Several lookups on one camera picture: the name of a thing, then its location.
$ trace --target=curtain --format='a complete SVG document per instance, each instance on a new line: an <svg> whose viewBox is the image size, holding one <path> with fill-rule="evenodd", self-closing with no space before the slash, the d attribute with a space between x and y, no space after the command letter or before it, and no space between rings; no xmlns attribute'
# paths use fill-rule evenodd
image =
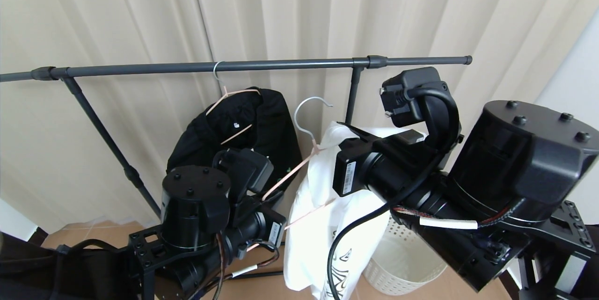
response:
<svg viewBox="0 0 599 300"><path fill-rule="evenodd" d="M533 102L598 6L599 0L0 0L0 70L473 55L470 66L437 66L467 136L485 102ZM404 69L363 72L354 125L391 125L378 88ZM290 110L322 96L334 107L310 102L299 114L302 127L319 135L330 121L343 120L350 73L219 76L229 90L276 89ZM189 121L220 97L216 80L199 73L78 81L159 201L167 158ZM158 221L60 82L0 85L0 118L0 197L47 232L101 216ZM307 155L308 137L299 139Z"/></svg>

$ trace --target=hanger bar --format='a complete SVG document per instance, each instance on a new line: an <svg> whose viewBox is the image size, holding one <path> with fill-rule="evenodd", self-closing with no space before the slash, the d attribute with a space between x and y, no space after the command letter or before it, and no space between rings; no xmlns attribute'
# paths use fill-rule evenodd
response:
<svg viewBox="0 0 599 300"><path fill-rule="evenodd" d="M288 70L305 68L344 68L363 67L381 68L385 66L408 65L469 65L472 57L424 57L424 58L387 58L379 55L369 55L365 58L349 59L297 59L297 60L259 60L259 61L222 61L219 72L249 71L249 70ZM216 63L172 63L145 65L112 65L54 68L41 67L30 72L0 74L0 82L18 80L59 80L65 72L71 78L79 76L103 76L115 74L156 74L156 73L186 73L212 72Z"/></svg>

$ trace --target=laundry basket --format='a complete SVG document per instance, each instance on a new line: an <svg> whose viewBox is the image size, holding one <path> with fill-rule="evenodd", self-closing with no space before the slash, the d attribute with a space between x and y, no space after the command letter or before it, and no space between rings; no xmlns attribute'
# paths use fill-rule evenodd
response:
<svg viewBox="0 0 599 300"><path fill-rule="evenodd" d="M387 230L364 270L364 277L381 293L402 295L433 281L446 267L424 240L389 217Z"/></svg>

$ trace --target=white sticker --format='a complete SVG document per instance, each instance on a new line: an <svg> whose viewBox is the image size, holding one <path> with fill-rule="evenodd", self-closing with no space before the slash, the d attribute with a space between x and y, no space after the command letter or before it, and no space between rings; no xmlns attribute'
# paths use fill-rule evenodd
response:
<svg viewBox="0 0 599 300"><path fill-rule="evenodd" d="M278 231L281 229L281 225L279 223L273 223L272 228L270 229L270 236L268 236L268 241L272 244L277 244L278 239Z"/></svg>
<svg viewBox="0 0 599 300"><path fill-rule="evenodd" d="M356 162L351 162L347 164L347 168L345 169L345 181L343 183L343 195L350 193L351 186L353 185L353 174L356 171Z"/></svg>

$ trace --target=metal hook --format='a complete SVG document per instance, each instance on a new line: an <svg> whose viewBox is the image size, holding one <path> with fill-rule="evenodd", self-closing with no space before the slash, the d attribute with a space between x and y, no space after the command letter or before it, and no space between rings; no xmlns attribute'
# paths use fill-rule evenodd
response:
<svg viewBox="0 0 599 300"><path fill-rule="evenodd" d="M220 82L224 86L225 83L223 82L223 80L220 80L219 77L216 75L216 66L218 66L222 62L223 62L223 60L217 61L216 64L214 64L214 68L212 68L212 75L214 76L216 81Z"/></svg>
<svg viewBox="0 0 599 300"><path fill-rule="evenodd" d="M298 104L298 107L295 109L295 112L293 113L293 123L295 124L295 127L300 131L300 132L304 132L308 135L310 135L310 137L312 138L312 140L315 140L314 138L314 134L312 134L312 132L310 132L310 130L308 129L303 129L302 127L299 126L298 124L298 111L300 110L301 106L303 104L305 104L306 102L312 100L312 99L318 99L320 101L322 101L325 105L327 105L328 107L332 107L333 105L328 103L325 99L319 97L319 96L313 96L313 97L309 97L308 99L305 99L304 101L302 101L300 104Z"/></svg>

